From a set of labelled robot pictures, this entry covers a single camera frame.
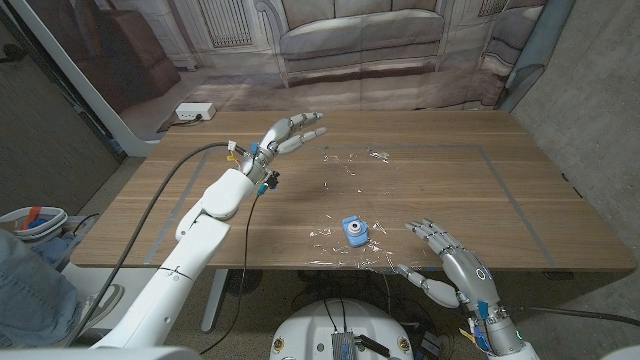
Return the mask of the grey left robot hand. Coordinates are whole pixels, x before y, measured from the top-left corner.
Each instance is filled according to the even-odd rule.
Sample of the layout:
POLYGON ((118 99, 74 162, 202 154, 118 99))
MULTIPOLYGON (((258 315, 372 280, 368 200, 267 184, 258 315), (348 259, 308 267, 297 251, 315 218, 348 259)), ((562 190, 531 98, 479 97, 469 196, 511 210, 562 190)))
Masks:
POLYGON ((303 144, 327 132, 325 127, 309 131, 303 135, 297 132, 304 127, 315 124, 324 116, 323 113, 301 113, 277 121, 264 135, 255 150, 251 151, 242 162, 242 173, 254 184, 268 177, 267 166, 277 155, 292 153, 303 144))

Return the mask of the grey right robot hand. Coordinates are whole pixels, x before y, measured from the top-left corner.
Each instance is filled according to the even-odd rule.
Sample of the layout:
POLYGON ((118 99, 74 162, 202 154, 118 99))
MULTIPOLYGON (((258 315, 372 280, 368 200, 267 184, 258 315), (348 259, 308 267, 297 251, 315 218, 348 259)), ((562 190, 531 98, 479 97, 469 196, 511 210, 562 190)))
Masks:
POLYGON ((464 305, 473 312, 468 319, 472 342, 489 359, 536 359, 533 346, 521 338, 509 315, 498 305, 494 279, 476 254, 428 219, 408 222, 406 227, 441 258, 452 283, 427 279, 402 264, 395 271, 437 304, 446 308, 464 305))

